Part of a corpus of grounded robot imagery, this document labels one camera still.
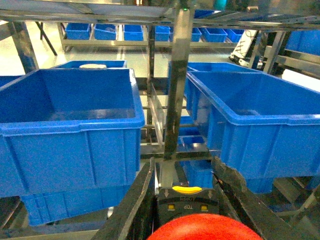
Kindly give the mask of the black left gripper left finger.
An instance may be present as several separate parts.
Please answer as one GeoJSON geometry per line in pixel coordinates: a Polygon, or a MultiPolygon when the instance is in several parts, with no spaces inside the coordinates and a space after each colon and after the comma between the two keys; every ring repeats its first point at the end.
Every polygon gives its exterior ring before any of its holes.
{"type": "Polygon", "coordinates": [[[146,240],[155,214],[155,160],[144,164],[120,204],[93,240],[146,240]]]}

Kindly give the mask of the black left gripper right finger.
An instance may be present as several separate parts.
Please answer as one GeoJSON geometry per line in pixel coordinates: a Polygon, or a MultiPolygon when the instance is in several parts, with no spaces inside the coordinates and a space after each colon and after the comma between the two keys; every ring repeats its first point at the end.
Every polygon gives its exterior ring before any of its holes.
{"type": "Polygon", "coordinates": [[[217,156],[211,161],[213,187],[222,215],[245,224],[264,240],[309,240],[310,234],[286,223],[247,188],[243,176],[217,156]]]}

